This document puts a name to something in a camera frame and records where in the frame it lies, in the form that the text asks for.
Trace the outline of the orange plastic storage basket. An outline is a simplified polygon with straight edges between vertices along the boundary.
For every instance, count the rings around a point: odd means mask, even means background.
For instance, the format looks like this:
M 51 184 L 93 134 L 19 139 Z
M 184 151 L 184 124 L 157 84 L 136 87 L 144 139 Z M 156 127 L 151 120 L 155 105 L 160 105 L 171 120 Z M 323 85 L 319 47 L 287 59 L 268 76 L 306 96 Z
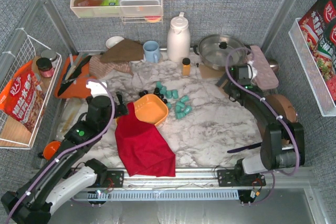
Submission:
M 158 126 L 168 116 L 169 109 L 155 94 L 146 94 L 134 102 L 135 116 L 138 120 Z

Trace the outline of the red cloth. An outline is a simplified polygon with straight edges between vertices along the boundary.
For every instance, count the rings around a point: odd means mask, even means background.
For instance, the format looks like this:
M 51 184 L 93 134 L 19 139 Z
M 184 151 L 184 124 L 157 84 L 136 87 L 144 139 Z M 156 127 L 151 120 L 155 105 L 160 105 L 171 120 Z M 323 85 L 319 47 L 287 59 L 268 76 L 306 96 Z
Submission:
M 140 121 L 134 103 L 115 130 L 118 155 L 129 176 L 174 177 L 176 157 L 155 125 Z

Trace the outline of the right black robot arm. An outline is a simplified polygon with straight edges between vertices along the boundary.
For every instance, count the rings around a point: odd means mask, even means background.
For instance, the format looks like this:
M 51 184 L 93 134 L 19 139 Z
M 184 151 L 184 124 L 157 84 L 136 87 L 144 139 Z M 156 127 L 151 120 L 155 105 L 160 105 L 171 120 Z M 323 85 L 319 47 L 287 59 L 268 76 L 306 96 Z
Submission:
M 246 173 L 257 173 L 282 168 L 297 168 L 305 164 L 305 146 L 303 126 L 291 123 L 267 102 L 263 91 L 251 83 L 250 65 L 235 65 L 227 68 L 228 82 L 224 91 L 246 108 L 264 128 L 260 154 L 243 160 Z

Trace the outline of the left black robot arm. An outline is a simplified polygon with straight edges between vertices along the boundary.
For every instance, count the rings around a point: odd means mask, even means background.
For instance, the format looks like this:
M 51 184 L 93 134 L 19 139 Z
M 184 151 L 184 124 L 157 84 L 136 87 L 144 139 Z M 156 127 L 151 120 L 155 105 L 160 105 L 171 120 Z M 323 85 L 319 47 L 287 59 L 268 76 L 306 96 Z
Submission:
M 16 192 L 7 191 L 1 202 L 8 219 L 16 223 L 48 223 L 51 216 L 74 195 L 90 186 L 101 186 L 108 168 L 93 158 L 69 177 L 73 164 L 81 159 L 108 131 L 114 119 L 111 95 L 98 95 L 88 105 L 86 118 L 66 133 L 52 158 Z

